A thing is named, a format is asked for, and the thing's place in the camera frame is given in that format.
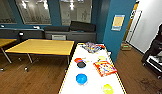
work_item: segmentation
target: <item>window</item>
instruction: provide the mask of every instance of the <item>window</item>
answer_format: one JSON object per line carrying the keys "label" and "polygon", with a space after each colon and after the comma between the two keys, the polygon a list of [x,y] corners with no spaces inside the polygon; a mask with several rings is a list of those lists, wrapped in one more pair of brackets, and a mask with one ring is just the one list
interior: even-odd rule
{"label": "window", "polygon": [[60,0],[62,25],[71,21],[91,22],[92,0]]}
{"label": "window", "polygon": [[15,0],[24,24],[51,24],[47,0]]}
{"label": "window", "polygon": [[0,0],[0,23],[16,23],[8,0]]}

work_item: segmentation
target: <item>cardboard box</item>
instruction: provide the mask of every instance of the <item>cardboard box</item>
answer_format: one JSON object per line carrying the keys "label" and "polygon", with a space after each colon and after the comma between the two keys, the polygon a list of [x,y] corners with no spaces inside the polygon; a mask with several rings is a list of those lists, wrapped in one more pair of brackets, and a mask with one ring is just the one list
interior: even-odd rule
{"label": "cardboard box", "polygon": [[121,44],[121,50],[123,51],[130,51],[132,49],[132,46],[129,44]]}

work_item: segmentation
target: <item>wall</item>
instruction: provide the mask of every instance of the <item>wall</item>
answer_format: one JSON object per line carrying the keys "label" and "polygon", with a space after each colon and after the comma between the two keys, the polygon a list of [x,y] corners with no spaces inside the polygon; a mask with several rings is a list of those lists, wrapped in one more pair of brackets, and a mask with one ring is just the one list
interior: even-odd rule
{"label": "wall", "polygon": [[[60,15],[60,5],[59,0],[47,0],[48,1],[48,7],[51,17],[51,25],[52,26],[62,26],[61,25],[61,15]],[[98,9],[98,0],[92,0],[93,1],[93,8],[92,8],[92,17],[91,17],[91,23],[96,24],[97,19],[97,9]],[[48,25],[26,25],[23,24],[23,21],[21,19],[20,13],[18,11],[18,8],[16,6],[16,3],[14,0],[8,0],[10,7],[13,11],[13,15],[16,20],[16,24],[0,24],[4,25],[5,28],[20,28],[20,29],[33,29],[33,26],[40,26],[40,28],[44,28]]]}
{"label": "wall", "polygon": [[110,5],[110,0],[99,1],[99,6],[98,6],[99,9],[98,9],[97,25],[96,25],[97,43],[103,42],[109,5]]}
{"label": "wall", "polygon": [[[17,24],[5,24],[5,28],[32,29],[33,25],[25,25],[22,22],[14,0],[8,0],[14,13]],[[136,0],[92,0],[91,23],[97,26],[97,42],[104,43],[108,51],[112,51],[111,58],[115,62],[119,48],[126,31],[129,17]],[[51,23],[53,26],[61,26],[59,0],[48,0]],[[125,15],[121,31],[111,30],[115,15]]]}
{"label": "wall", "polygon": [[[136,0],[111,0],[109,6],[109,12],[106,22],[106,28],[104,32],[103,43],[108,51],[111,51],[111,59],[116,61],[122,39],[124,37],[130,14],[133,10]],[[124,22],[121,31],[112,31],[112,23],[115,15],[125,15]]]}
{"label": "wall", "polygon": [[162,23],[162,0],[141,0],[137,10],[142,10],[142,15],[130,44],[145,53]]}

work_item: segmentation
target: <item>paper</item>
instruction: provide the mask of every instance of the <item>paper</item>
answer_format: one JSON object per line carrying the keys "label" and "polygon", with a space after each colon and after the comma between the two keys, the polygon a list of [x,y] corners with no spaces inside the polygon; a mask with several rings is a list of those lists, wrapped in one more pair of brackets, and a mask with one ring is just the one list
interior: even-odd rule
{"label": "paper", "polygon": [[124,21],[124,15],[115,15],[113,26],[122,26]]}
{"label": "paper", "polygon": [[125,15],[115,15],[111,30],[120,31],[124,21],[124,17]]}

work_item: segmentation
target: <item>cabinet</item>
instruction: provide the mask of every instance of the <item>cabinet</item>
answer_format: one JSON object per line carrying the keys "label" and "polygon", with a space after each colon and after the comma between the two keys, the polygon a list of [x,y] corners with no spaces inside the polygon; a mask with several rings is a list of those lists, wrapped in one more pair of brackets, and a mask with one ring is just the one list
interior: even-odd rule
{"label": "cabinet", "polygon": [[73,40],[75,43],[78,42],[93,42],[96,43],[95,32],[61,32],[61,31],[45,31],[45,38],[52,39],[52,35],[65,35],[66,40]]}

